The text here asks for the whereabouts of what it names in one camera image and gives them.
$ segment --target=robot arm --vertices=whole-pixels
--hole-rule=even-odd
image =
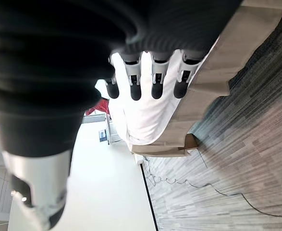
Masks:
[[[84,111],[100,98],[96,81],[119,95],[110,54],[120,53],[138,100],[140,53],[150,51],[158,99],[172,52],[201,60],[240,3],[0,0],[0,144],[12,195],[39,230],[54,227],[63,213],[76,135]],[[195,71],[186,60],[177,98]]]

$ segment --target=white wall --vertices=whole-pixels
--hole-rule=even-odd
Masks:
[[[83,124],[64,214],[52,231],[155,231],[140,166],[123,144],[99,142],[105,122]],[[13,202],[9,231],[33,230]]]

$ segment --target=gray carpet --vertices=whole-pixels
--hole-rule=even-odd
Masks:
[[[199,151],[189,157],[148,158],[152,174],[223,193],[242,192],[258,209],[282,215],[282,20],[191,129]],[[253,210],[241,196],[210,186],[147,184],[160,231],[277,230],[282,218]]]

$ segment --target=white cloth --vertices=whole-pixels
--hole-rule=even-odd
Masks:
[[[176,50],[170,59],[164,79],[163,95],[155,100],[151,96],[151,57],[143,53],[141,58],[142,97],[134,101],[130,96],[130,85],[123,60],[118,53],[112,61],[120,90],[117,99],[110,99],[109,110],[119,136],[130,145],[147,145],[157,140],[165,130],[180,99],[173,94],[179,64],[182,59],[180,50]]]

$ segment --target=red object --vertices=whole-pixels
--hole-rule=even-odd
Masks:
[[[104,99],[104,98],[101,99],[95,107],[92,107],[91,109],[88,109],[87,111],[85,111],[85,115],[88,116],[91,113],[93,113],[93,111],[95,111],[95,110],[105,112],[105,113],[110,115],[109,101],[107,99]]]

